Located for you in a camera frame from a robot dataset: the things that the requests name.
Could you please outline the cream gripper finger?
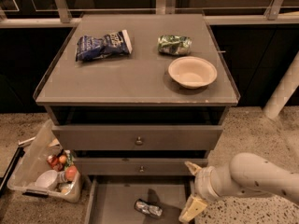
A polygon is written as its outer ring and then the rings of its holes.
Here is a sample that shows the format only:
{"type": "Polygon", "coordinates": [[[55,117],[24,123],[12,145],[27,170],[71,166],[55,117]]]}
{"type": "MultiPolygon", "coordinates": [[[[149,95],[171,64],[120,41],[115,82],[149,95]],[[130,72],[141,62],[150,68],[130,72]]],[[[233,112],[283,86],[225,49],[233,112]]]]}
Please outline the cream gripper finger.
{"type": "Polygon", "coordinates": [[[190,161],[185,161],[185,165],[192,175],[197,175],[202,170],[199,165],[190,161]]]}
{"type": "Polygon", "coordinates": [[[197,196],[190,195],[178,220],[187,223],[197,217],[207,208],[207,202],[197,196]]]}

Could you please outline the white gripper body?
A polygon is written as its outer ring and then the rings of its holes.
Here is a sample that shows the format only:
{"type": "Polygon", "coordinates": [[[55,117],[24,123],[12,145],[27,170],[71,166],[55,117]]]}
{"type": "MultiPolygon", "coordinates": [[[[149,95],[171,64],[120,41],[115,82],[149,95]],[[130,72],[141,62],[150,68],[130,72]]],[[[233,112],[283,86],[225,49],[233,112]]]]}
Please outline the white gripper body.
{"type": "Polygon", "coordinates": [[[197,196],[207,202],[215,202],[220,196],[212,187],[211,174],[215,170],[214,167],[202,168],[194,179],[194,190],[197,196]]]}

